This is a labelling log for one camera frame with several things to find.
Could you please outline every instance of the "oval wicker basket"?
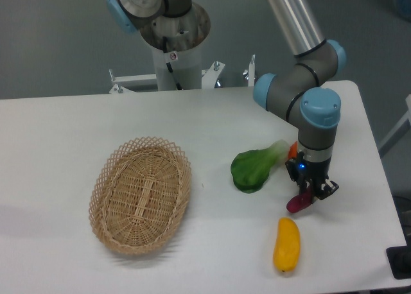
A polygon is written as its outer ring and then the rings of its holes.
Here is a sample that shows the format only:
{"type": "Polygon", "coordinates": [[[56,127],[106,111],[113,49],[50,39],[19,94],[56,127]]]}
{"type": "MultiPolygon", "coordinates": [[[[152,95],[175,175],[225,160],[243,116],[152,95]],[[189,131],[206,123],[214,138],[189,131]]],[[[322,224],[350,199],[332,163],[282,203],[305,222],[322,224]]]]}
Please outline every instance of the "oval wicker basket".
{"type": "Polygon", "coordinates": [[[92,192],[92,231],[122,254],[160,248],[180,224],[190,185],[190,163],[175,143],[155,137],[125,143],[110,156],[92,192]]]}

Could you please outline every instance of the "yellow pepper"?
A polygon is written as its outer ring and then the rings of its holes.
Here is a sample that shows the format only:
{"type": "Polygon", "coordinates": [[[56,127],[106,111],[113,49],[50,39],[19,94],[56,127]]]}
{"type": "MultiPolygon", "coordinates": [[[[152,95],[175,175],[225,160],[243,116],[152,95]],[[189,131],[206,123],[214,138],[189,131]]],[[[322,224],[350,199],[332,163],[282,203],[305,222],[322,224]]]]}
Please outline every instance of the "yellow pepper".
{"type": "Polygon", "coordinates": [[[282,272],[293,270],[300,256],[300,232],[290,218],[278,221],[277,241],[275,242],[273,262],[282,272]]]}

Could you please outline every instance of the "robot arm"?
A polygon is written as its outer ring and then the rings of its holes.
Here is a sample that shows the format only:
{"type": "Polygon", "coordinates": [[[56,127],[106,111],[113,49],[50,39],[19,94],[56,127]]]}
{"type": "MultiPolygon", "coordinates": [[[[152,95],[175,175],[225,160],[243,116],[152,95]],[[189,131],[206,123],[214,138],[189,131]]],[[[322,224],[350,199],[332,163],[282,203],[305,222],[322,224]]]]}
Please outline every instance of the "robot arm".
{"type": "Polygon", "coordinates": [[[298,211],[338,189],[328,180],[328,169],[341,101],[336,92],[320,86],[344,67],[346,57],[337,42],[324,38],[306,0],[268,2],[297,63],[286,75],[263,75],[254,87],[254,99],[299,129],[297,156],[286,162],[299,186],[296,202],[301,204],[289,210],[298,211]]]}
{"type": "MultiPolygon", "coordinates": [[[[299,186],[299,196],[312,203],[338,189],[328,180],[328,169],[341,101],[336,92],[320,86],[345,66],[345,51],[337,42],[324,38],[306,0],[268,2],[297,63],[286,75],[263,75],[254,87],[254,100],[299,129],[297,155],[286,167],[299,186]]],[[[107,0],[107,4],[123,28],[124,23],[142,28],[156,19],[153,34],[157,40],[173,42],[173,48],[181,47],[177,51],[196,46],[197,23],[189,16],[191,0],[107,0]],[[116,15],[118,11],[126,17],[116,15]]]]}

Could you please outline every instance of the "blue joint cap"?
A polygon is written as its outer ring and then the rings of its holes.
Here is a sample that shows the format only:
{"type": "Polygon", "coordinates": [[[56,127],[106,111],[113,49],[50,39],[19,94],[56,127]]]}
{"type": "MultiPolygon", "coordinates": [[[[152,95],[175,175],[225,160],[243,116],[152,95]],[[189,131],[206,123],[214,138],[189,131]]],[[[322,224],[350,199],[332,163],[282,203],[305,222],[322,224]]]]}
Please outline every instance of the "blue joint cap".
{"type": "Polygon", "coordinates": [[[332,40],[332,39],[327,39],[327,43],[333,46],[335,52],[337,52],[337,58],[338,58],[337,74],[338,74],[347,64],[347,54],[345,53],[344,48],[341,47],[337,41],[332,40]]]}
{"type": "Polygon", "coordinates": [[[276,74],[264,74],[261,76],[254,86],[252,97],[254,101],[267,110],[267,94],[272,80],[277,76],[276,74]]]}
{"type": "Polygon", "coordinates": [[[111,16],[117,22],[119,27],[126,33],[134,33],[137,31],[136,27],[131,23],[125,12],[121,9],[117,0],[105,0],[107,8],[109,9],[111,16]]]}
{"type": "Polygon", "coordinates": [[[314,87],[304,93],[300,102],[303,118],[309,124],[323,129],[336,127],[340,121],[341,99],[331,89],[314,87]]]}

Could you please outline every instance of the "white tabletop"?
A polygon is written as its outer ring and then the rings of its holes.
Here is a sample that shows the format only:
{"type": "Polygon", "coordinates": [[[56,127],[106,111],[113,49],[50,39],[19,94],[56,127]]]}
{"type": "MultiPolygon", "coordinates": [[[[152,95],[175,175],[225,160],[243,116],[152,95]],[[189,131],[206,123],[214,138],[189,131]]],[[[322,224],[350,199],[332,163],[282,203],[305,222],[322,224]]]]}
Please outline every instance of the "white tabletop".
{"type": "Polygon", "coordinates": [[[357,86],[329,82],[342,118],[329,175],[340,189],[289,215],[284,166],[252,195],[232,184],[243,151],[290,144],[297,130],[250,88],[0,101],[0,293],[330,293],[406,286],[385,249],[405,245],[357,86]],[[160,252],[108,251],[88,220],[109,155],[136,137],[174,141],[192,166],[180,229],[160,252]],[[301,232],[296,270],[272,264],[277,222],[301,232]]]}

